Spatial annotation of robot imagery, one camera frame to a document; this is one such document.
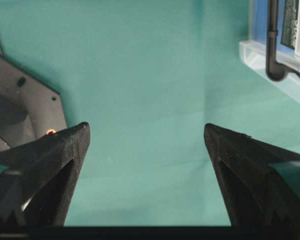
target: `blue panel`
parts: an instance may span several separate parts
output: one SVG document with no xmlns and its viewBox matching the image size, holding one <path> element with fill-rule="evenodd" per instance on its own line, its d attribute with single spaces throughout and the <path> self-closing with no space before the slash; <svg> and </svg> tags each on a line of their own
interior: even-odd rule
<svg viewBox="0 0 300 240">
<path fill-rule="evenodd" d="M 267 18 L 268 18 L 267 0 L 254 1 L 253 16 L 254 19 L 252 25 L 252 38 L 257 42 L 266 45 L 267 44 Z M 285 16 L 285 0 L 279 0 L 277 50 L 289 55 L 294 55 L 295 51 L 293 49 L 281 44 L 284 16 Z"/>
</svg>

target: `clear plastic container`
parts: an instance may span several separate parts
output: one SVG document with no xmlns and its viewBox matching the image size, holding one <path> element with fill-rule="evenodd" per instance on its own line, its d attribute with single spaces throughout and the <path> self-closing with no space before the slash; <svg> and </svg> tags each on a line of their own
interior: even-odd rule
<svg viewBox="0 0 300 240">
<path fill-rule="evenodd" d="M 250 0 L 249 40 L 239 43 L 241 60 L 271 84 L 300 103 L 300 78 L 296 74 L 289 73 L 284 80 L 279 82 L 270 80 L 266 75 L 267 6 L 266 0 Z M 295 50 L 281 44 L 284 9 L 285 0 L 279 0 L 276 60 L 300 72 L 300 0 Z"/>
</svg>

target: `teal backdrop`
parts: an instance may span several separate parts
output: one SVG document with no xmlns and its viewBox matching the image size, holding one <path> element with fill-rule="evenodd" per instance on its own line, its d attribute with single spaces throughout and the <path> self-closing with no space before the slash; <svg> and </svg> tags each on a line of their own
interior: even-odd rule
<svg viewBox="0 0 300 240">
<path fill-rule="evenodd" d="M 5 56 L 91 127 L 67 225 L 229 225 L 206 123 L 300 153 L 300 105 L 239 59 L 248 5 L 0 0 Z"/>
</svg>

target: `screw hole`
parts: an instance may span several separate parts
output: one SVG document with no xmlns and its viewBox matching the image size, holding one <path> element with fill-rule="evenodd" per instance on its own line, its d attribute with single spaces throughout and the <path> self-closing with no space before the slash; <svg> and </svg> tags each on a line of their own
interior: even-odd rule
<svg viewBox="0 0 300 240">
<path fill-rule="evenodd" d="M 18 82 L 17 82 L 17 85 L 19 88 L 21 88 L 23 85 L 25 85 L 26 83 L 26 78 L 25 77 L 21 77 Z"/>
</svg>

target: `wrinkled fabric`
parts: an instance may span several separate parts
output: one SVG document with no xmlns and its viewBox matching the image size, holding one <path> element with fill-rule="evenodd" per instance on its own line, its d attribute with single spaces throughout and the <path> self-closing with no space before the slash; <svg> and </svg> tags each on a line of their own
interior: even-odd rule
<svg viewBox="0 0 300 240">
<path fill-rule="evenodd" d="M 0 2 L 5 55 L 61 94 L 91 144 L 69 226 L 230 225 L 214 123 L 300 152 L 300 105 L 241 63 L 246 0 Z"/>
</svg>

